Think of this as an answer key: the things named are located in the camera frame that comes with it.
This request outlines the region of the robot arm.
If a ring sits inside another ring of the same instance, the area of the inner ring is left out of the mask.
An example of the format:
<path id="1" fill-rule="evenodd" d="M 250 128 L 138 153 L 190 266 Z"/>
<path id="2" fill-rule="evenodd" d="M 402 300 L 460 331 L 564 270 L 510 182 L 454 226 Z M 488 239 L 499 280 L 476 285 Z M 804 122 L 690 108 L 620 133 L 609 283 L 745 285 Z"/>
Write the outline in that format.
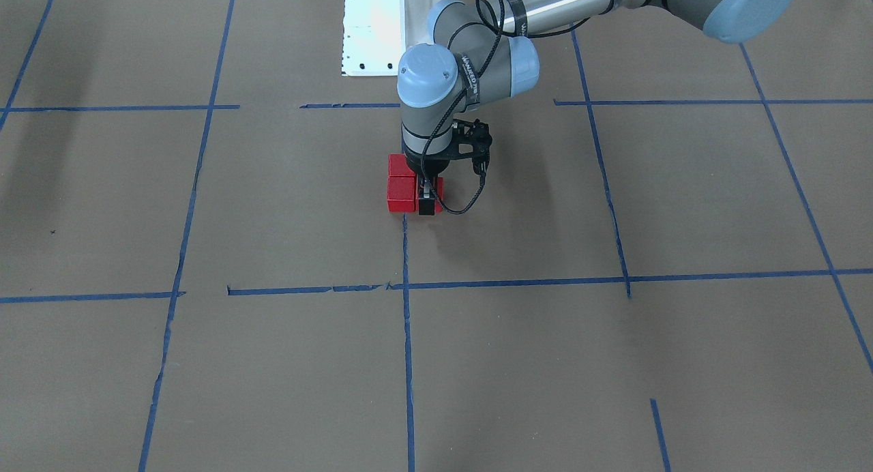
<path id="1" fill-rule="evenodd" d="M 539 80 L 533 41 L 573 31 L 590 18 L 654 6 L 711 39 L 740 44 L 758 36 L 792 0 L 440 0 L 428 12 L 427 43 L 397 65 L 402 153 L 390 155 L 387 205 L 393 213 L 447 211 L 441 173 L 470 160 L 486 182 L 492 136 L 462 121 L 483 104 L 521 95 Z"/>

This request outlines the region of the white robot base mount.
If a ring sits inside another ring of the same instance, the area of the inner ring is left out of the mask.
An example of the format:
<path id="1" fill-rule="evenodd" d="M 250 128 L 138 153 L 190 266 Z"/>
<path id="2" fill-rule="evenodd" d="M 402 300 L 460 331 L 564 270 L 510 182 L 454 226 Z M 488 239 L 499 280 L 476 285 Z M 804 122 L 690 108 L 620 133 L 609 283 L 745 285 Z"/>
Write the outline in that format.
<path id="1" fill-rule="evenodd" d="M 411 46 L 431 40 L 428 12 L 442 0 L 344 0 L 341 74 L 393 76 Z"/>

